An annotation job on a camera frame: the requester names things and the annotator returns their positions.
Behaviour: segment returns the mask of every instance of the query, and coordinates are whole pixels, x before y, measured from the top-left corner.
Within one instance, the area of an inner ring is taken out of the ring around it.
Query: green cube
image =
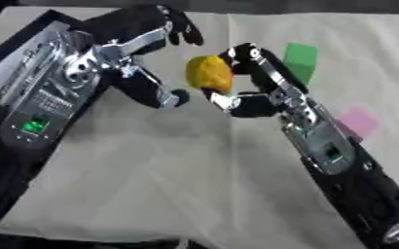
[[[316,67],[317,48],[297,43],[287,44],[283,62],[306,86]]]

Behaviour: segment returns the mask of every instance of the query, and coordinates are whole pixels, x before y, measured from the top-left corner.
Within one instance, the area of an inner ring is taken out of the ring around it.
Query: pink block
[[[359,107],[351,107],[340,116],[339,121],[355,132],[362,140],[372,133],[379,121]]]

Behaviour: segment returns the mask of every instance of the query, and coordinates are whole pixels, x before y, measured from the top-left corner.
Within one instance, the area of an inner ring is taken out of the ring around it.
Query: wrinkled cloth
[[[46,9],[11,8],[0,42]],[[77,18],[104,9],[62,9]],[[363,146],[399,184],[399,16],[189,14],[202,47],[167,47],[144,63],[175,88],[185,64],[254,42],[283,56],[288,42],[319,49],[310,94],[339,116],[363,108],[380,122]],[[236,89],[252,89],[248,77]],[[232,119],[199,91],[152,110],[108,90],[70,130],[0,232],[138,241],[190,237],[228,249],[363,248],[325,200],[278,120]]]

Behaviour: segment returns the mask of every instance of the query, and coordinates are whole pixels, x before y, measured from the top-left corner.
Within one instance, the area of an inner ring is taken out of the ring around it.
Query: yellow object
[[[225,61],[216,55],[199,56],[186,66],[186,79],[193,88],[216,89],[230,93],[233,87],[233,72]]]

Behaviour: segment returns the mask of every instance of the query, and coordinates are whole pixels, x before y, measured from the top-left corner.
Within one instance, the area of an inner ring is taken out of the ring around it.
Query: robotic hand
[[[399,187],[271,52],[243,44],[219,55],[257,92],[207,99],[238,118],[278,115],[315,183],[367,248],[399,248]]]
[[[116,89],[153,108],[178,107],[189,100],[189,94],[182,89],[167,90],[159,78],[136,59],[163,48],[166,36],[172,45],[180,44],[180,34],[186,43],[202,45],[199,30],[184,13],[168,6],[135,5],[85,23],[94,34],[95,42],[102,44],[94,46],[91,53],[97,54],[100,63],[109,65],[105,73]]]
[[[0,89],[0,219],[25,192],[62,136],[113,86],[143,105],[178,107],[184,90],[169,90],[137,56],[165,39],[201,45],[185,14],[166,6],[132,6],[85,21],[86,30],[56,33],[28,51]]]

